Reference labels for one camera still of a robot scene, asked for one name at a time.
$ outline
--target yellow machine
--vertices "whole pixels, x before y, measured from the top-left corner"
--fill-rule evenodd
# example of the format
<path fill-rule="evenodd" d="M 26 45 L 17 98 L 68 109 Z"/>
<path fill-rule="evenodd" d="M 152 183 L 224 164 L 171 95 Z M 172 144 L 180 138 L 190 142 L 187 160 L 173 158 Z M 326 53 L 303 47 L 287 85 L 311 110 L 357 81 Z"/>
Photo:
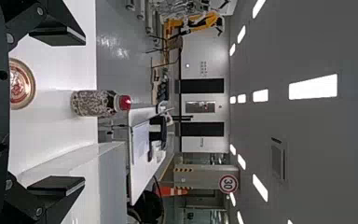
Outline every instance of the yellow machine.
<path fill-rule="evenodd" d="M 171 35 L 173 29 L 181 28 L 180 35 L 188 35 L 197 31 L 216 28 L 221 35 L 225 32 L 225 20 L 217 11 L 209 11 L 203 15 L 190 16 L 188 19 L 169 19 L 166 23 L 167 35 Z"/>

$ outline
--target white ceiling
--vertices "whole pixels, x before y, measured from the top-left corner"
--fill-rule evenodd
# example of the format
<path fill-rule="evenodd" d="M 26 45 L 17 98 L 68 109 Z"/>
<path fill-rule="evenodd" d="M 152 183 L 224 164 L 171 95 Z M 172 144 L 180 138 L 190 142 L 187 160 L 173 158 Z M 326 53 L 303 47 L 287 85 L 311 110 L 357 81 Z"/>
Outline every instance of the white ceiling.
<path fill-rule="evenodd" d="M 255 0 L 239 1 L 230 20 L 231 143 L 247 163 L 237 206 L 247 224 L 358 223 L 358 0 L 267 0 L 255 20 Z M 338 74 L 338 97 L 288 100 L 288 86 Z M 266 103 L 252 92 L 269 89 Z M 270 138 L 288 144 L 288 184 L 270 165 Z M 257 174 L 268 202 L 252 184 Z"/>

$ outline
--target rectangular ceiling light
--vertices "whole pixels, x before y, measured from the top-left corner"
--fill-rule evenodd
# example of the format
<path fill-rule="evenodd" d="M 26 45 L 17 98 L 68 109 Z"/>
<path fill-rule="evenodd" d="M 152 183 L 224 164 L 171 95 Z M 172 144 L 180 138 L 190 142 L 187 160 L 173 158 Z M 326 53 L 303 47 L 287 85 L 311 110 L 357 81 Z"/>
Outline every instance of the rectangular ceiling light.
<path fill-rule="evenodd" d="M 310 80 L 295 82 L 289 85 L 289 99 L 315 99 L 337 97 L 338 75 L 317 77 Z"/>
<path fill-rule="evenodd" d="M 235 53 L 235 44 L 232 44 L 231 49 L 229 50 L 229 56 L 234 55 Z"/>
<path fill-rule="evenodd" d="M 260 179 L 258 179 L 257 175 L 253 175 L 253 184 L 255 185 L 255 188 L 258 190 L 258 192 L 261 194 L 261 197 L 263 197 L 264 201 L 269 201 L 269 191 L 264 187 L 263 183 L 261 183 Z"/>
<path fill-rule="evenodd" d="M 269 90 L 255 91 L 253 98 L 254 102 L 267 102 L 269 100 Z"/>
<path fill-rule="evenodd" d="M 240 211 L 237 212 L 237 220 L 238 223 L 244 224 Z"/>
<path fill-rule="evenodd" d="M 243 157 L 238 154 L 238 163 L 242 167 L 243 170 L 246 170 L 246 161 L 243 159 Z"/>
<path fill-rule="evenodd" d="M 232 155 L 237 155 L 237 149 L 231 145 L 229 145 L 229 150 L 231 151 Z"/>
<path fill-rule="evenodd" d="M 229 102 L 232 104 L 232 105 L 235 105 L 237 103 L 237 97 L 235 96 L 231 96 L 229 98 Z"/>
<path fill-rule="evenodd" d="M 231 200 L 231 203 L 232 203 L 233 207 L 237 206 L 237 201 L 235 200 L 235 197 L 234 197 L 233 193 L 229 193 L 229 199 Z"/>
<path fill-rule="evenodd" d="M 253 18 L 254 19 L 257 16 L 257 14 L 260 12 L 261 8 L 264 6 L 265 3 L 266 3 L 266 0 L 257 0 L 257 2 L 255 3 L 255 6 L 254 6 L 254 10 L 253 10 Z"/>
<path fill-rule="evenodd" d="M 238 34 L 238 37 L 237 37 L 238 44 L 241 43 L 241 41 L 243 40 L 245 35 L 246 35 L 246 26 L 242 26 L 242 29 L 240 30 L 240 33 Z"/>
<path fill-rule="evenodd" d="M 245 104 L 246 103 L 246 95 L 241 94 L 238 96 L 238 104 Z"/>

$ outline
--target glass jar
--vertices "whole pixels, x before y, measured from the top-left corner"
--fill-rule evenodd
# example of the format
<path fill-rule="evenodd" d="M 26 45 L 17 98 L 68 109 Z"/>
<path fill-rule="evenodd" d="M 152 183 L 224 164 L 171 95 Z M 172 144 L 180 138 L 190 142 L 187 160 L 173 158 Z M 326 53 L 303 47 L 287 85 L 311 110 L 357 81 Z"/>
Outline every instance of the glass jar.
<path fill-rule="evenodd" d="M 114 91 L 74 91 L 71 106 L 81 117 L 112 117 L 118 111 L 130 110 L 131 98 Z"/>

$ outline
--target red circle sign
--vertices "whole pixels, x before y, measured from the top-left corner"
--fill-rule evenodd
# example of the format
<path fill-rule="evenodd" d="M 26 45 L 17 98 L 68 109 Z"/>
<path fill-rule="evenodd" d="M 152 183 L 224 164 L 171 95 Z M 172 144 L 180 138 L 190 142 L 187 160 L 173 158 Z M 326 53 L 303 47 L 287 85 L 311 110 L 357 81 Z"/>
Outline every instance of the red circle sign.
<path fill-rule="evenodd" d="M 238 189 L 238 179 L 234 175 L 224 175 L 220 178 L 219 188 L 223 193 L 233 193 Z"/>

